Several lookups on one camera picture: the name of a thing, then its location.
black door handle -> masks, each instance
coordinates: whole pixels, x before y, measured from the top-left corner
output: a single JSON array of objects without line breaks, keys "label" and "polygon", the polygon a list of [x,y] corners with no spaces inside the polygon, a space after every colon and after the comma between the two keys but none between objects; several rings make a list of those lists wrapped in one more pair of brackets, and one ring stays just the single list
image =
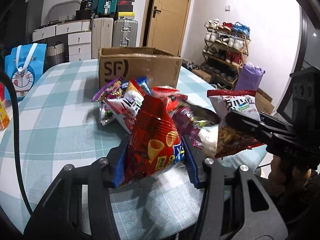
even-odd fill
[{"label": "black door handle", "polygon": [[157,10],[157,7],[156,6],[154,6],[154,8],[153,8],[153,18],[155,18],[156,17],[156,13],[157,12],[161,12],[160,10]]}]

metal screw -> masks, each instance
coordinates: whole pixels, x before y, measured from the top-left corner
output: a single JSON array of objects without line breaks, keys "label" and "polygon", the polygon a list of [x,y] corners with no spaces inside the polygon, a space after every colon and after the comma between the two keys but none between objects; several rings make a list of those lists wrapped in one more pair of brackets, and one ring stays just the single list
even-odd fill
[{"label": "metal screw", "polygon": [[211,164],[214,163],[214,160],[211,159],[211,158],[206,158],[206,159],[204,159],[204,162],[205,162],[206,164],[208,164],[208,165],[211,165]]},{"label": "metal screw", "polygon": [[249,167],[247,165],[242,164],[242,165],[240,165],[240,169],[241,169],[241,171],[248,171]]},{"label": "metal screw", "polygon": [[63,169],[65,171],[71,171],[72,170],[72,165],[71,164],[66,164],[66,165],[64,165]]},{"label": "metal screw", "polygon": [[109,162],[109,160],[107,158],[102,157],[99,159],[99,163],[101,163],[101,164],[106,164],[108,162]]}]

blue gift bag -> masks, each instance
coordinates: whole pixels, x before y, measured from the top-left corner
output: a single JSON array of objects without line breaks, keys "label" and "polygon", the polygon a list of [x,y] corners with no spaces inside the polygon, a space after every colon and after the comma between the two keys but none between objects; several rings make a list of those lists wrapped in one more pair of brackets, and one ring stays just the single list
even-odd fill
[{"label": "blue gift bag", "polygon": [[[46,47],[46,44],[38,43],[20,45],[5,57],[4,70],[12,80],[18,100],[24,98],[42,76]],[[10,100],[7,89],[4,98]]]}]

drawer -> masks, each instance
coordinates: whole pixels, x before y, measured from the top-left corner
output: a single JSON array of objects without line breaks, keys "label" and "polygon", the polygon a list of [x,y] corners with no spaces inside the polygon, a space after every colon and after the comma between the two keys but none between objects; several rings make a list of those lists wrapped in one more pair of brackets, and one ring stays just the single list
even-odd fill
[{"label": "drawer", "polygon": [[78,54],[69,56],[69,62],[91,59],[91,53]]},{"label": "drawer", "polygon": [[56,26],[49,26],[32,33],[32,41],[39,41],[56,35]]},{"label": "drawer", "polygon": [[57,25],[57,35],[64,34],[64,33],[75,33],[80,32],[82,29],[82,22],[75,22],[75,23],[65,23]]},{"label": "drawer", "polygon": [[73,33],[68,35],[68,45],[91,43],[91,32]]},{"label": "drawer", "polygon": [[90,21],[82,22],[82,30],[87,31],[90,28]]},{"label": "drawer", "polygon": [[91,43],[69,45],[69,55],[91,53]]}]

purple bag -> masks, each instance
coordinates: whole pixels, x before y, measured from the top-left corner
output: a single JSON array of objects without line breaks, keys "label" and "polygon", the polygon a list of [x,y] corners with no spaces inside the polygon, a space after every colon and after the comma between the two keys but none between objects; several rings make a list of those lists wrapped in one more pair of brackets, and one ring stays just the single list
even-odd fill
[{"label": "purple bag", "polygon": [[235,91],[238,91],[238,90],[257,91],[264,73],[265,71],[259,68],[258,66],[255,67],[250,62],[246,63],[239,75],[239,79],[236,84]]}]

